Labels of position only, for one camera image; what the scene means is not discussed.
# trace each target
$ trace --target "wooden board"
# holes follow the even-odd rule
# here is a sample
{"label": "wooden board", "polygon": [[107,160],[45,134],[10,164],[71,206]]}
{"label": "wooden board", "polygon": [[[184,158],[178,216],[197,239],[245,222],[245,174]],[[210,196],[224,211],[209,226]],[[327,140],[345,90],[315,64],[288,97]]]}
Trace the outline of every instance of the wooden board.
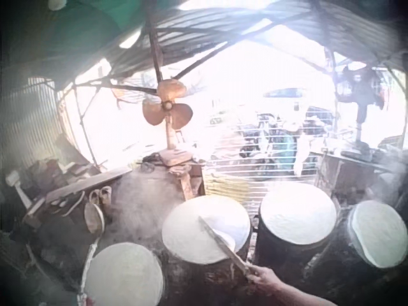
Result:
{"label": "wooden board", "polygon": [[131,168],[122,167],[122,168],[114,169],[112,171],[108,171],[105,173],[97,174],[97,175],[94,175],[93,177],[87,178],[86,180],[81,180],[74,184],[56,189],[47,194],[47,196],[45,197],[45,203],[48,204],[55,200],[65,198],[66,196],[70,194],[77,193],[79,191],[82,191],[88,188],[92,188],[99,184],[103,184],[110,180],[116,179],[117,177],[123,174],[126,174],[130,171],[132,171]]}

